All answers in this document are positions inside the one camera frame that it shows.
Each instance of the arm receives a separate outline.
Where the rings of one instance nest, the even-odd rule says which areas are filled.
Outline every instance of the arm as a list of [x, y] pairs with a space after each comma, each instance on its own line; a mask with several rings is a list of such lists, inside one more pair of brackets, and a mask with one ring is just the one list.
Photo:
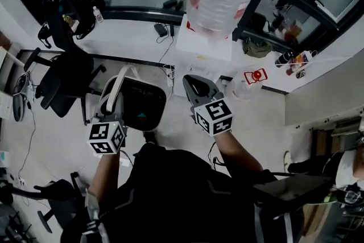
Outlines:
[[353, 164], [353, 176], [361, 180], [364, 179], [364, 144], [357, 148]]
[[98, 202], [103, 201], [118, 188], [120, 152], [115, 155], [103, 155], [88, 189]]
[[232, 133], [226, 131], [215, 137], [216, 145], [231, 173], [231, 168], [243, 168], [248, 171], [263, 171], [262, 165], [235, 139]]

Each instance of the power strip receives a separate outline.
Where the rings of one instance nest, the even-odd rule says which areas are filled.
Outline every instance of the power strip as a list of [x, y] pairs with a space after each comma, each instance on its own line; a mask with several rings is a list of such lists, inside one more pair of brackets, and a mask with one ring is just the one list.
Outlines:
[[173, 87], [173, 72], [171, 69], [166, 69], [166, 74], [167, 74], [167, 85], [168, 87]]

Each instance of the white wall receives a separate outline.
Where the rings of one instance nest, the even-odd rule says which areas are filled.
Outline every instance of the white wall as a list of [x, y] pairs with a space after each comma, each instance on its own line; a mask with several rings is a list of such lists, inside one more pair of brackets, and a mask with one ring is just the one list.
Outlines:
[[338, 120], [359, 114], [363, 107], [364, 50], [361, 50], [335, 69], [286, 95], [286, 125], [322, 123], [329, 117]]
[[0, 0], [0, 31], [18, 50], [35, 49], [38, 43], [41, 45], [37, 39], [39, 29], [39, 23], [20, 0]]

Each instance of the black cable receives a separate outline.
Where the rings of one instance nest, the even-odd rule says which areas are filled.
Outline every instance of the black cable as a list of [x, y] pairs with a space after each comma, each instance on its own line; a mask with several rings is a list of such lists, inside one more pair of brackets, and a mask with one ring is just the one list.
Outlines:
[[167, 36], [163, 39], [163, 40], [161, 40], [160, 42], [158, 41], [160, 38], [162, 38], [162, 36], [159, 36], [155, 41], [156, 41], [156, 43], [157, 44], [160, 44], [160, 43], [162, 43], [165, 39], [168, 39], [169, 37], [170, 37], [170, 35], [169, 35], [169, 30], [168, 30], [168, 27], [167, 27], [167, 25], [165, 24], [164, 25], [164, 28], [166, 29], [166, 31], [167, 31]]
[[173, 42], [175, 41], [175, 39], [172, 37], [172, 42], [169, 44], [168, 49], [166, 50], [166, 52], [163, 54], [163, 56], [159, 59], [159, 62], [161, 62], [161, 60], [163, 59], [163, 57], [166, 55], [166, 53], [169, 51], [169, 48], [171, 48], [171, 45], [173, 44]]
[[[37, 201], [36, 200], [36, 202], [38, 203], [38, 204], [43, 204], [43, 203], [41, 203], [40, 201]], [[43, 204], [45, 207], [47, 207], [48, 209], [51, 209], [49, 206], [47, 206], [46, 204]]]
[[26, 73], [23, 73], [19, 78], [18, 80], [16, 81], [16, 84], [13, 88], [13, 94], [14, 93], [19, 93], [21, 91], [21, 89], [24, 88], [25, 86], [25, 83], [27, 81], [27, 74]]
[[33, 73], [33, 71], [34, 71], [34, 69], [35, 69], [35, 67], [38, 65], [38, 63], [35, 63], [35, 66], [33, 67], [33, 69], [32, 69], [32, 71], [30, 71], [30, 74], [32, 74]]
[[35, 130], [36, 130], [36, 126], [35, 126], [35, 119], [34, 119], [34, 113], [33, 113], [33, 111], [32, 111], [32, 107], [31, 107], [31, 105], [30, 105], [30, 102], [29, 102], [29, 101], [27, 101], [27, 106], [28, 106], [28, 108], [29, 108], [29, 110], [31, 111], [32, 116], [33, 116], [34, 130], [33, 130], [32, 135], [30, 136], [29, 148], [28, 148], [28, 154], [27, 154], [27, 156], [25, 157], [25, 160], [24, 160], [24, 163], [23, 163], [22, 168], [21, 168], [21, 169], [19, 170], [19, 172], [18, 172], [18, 177], [19, 177], [19, 178], [20, 178], [20, 172], [23, 170], [23, 168], [24, 168], [24, 166], [25, 166], [25, 163], [27, 162], [27, 159], [28, 159], [28, 156], [29, 156], [29, 153], [30, 153], [30, 147], [31, 147], [31, 145], [32, 145], [33, 135], [34, 135], [34, 132], [35, 132]]
[[225, 163], [224, 162], [221, 162], [217, 157], [214, 157], [213, 163], [214, 163], [215, 169], [216, 169], [216, 165], [226, 166]]
[[129, 159], [129, 161], [130, 161], [130, 163], [131, 163], [131, 166], [133, 166], [133, 167], [134, 167], [134, 164], [132, 163], [132, 161], [131, 161], [131, 159], [130, 159], [129, 155], [127, 155], [127, 154], [126, 154], [126, 152], [125, 152], [125, 151], [123, 151], [123, 150], [120, 150], [120, 152], [121, 152], [121, 153], [123, 153], [125, 156], [127, 156], [127, 158]]
[[174, 78], [171, 78], [170, 77], [170, 75], [172, 75], [172, 77], [173, 77], [173, 73], [174, 73], [174, 70], [172, 71], [172, 73], [170, 73], [170, 74], [167, 74], [163, 69], [168, 69], [168, 68], [164, 68], [164, 67], [162, 67], [162, 68], [160, 68], [160, 67], [158, 67], [159, 69], [161, 69], [162, 71], [163, 71], [163, 73], [169, 78], [169, 79], [171, 79], [171, 80], [173, 80]]
[[209, 161], [210, 161], [210, 166], [211, 166], [211, 168], [212, 169], [214, 169], [214, 170], [216, 170], [215, 168], [214, 168], [214, 164], [212, 164], [212, 162], [211, 162], [211, 151], [212, 151], [212, 148], [215, 146], [215, 144], [216, 144], [216, 142], [213, 142], [213, 144], [212, 144], [212, 146], [211, 146], [211, 148], [210, 148], [210, 151], [209, 151], [209, 153], [207, 154], [207, 158], [209, 159]]

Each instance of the white floor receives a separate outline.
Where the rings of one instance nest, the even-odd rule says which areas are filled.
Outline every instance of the white floor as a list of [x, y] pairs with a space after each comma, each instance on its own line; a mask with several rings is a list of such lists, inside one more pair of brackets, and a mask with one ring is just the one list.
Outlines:
[[[42, 54], [46, 58], [52, 54]], [[100, 73], [92, 85], [102, 89], [106, 81], [116, 75], [124, 63], [110, 60], [95, 61], [95, 66], [104, 64], [107, 72]], [[137, 65], [142, 79], [161, 86], [167, 96], [166, 76], [160, 68]], [[34, 84], [39, 84], [47, 67], [38, 64], [32, 71]], [[88, 95], [88, 116], [97, 103], [96, 96]], [[262, 90], [260, 96], [251, 102], [231, 100], [235, 110], [233, 134], [240, 143], [271, 171], [283, 171], [283, 153], [291, 150], [296, 160], [307, 158], [309, 152], [310, 135], [308, 129], [295, 129], [284, 126], [284, 96]], [[174, 149], [191, 151], [204, 160], [213, 139], [208, 137], [190, 117], [190, 104], [186, 98], [172, 96], [167, 102], [163, 118], [158, 127], [159, 142], [163, 146]], [[26, 189], [32, 190], [34, 185], [45, 185], [50, 180], [70, 180], [69, 173], [78, 171], [82, 180], [89, 183], [97, 167], [98, 158], [93, 156], [91, 149], [85, 142], [86, 127], [82, 122], [81, 104], [77, 100], [64, 118], [59, 118], [52, 109], [44, 110], [40, 107], [40, 99], [32, 104], [35, 117], [36, 131], [34, 133], [30, 154], [20, 176], [26, 182]], [[30, 136], [34, 129], [32, 113], [26, 109], [24, 120], [2, 121], [0, 149], [10, 152], [9, 172], [16, 178], [27, 155]], [[133, 159], [133, 153], [143, 145], [142, 133], [129, 129], [126, 138], [126, 152]], [[212, 156], [218, 155], [213, 149]], [[119, 185], [129, 177], [131, 168], [121, 167], [119, 171]], [[21, 209], [24, 219], [33, 226], [32, 234], [39, 242], [59, 242], [61, 228], [56, 220], [50, 219], [49, 225], [53, 234], [47, 233], [42, 226], [37, 211], [47, 212], [47, 207], [36, 201], [15, 198], [15, 207]]]

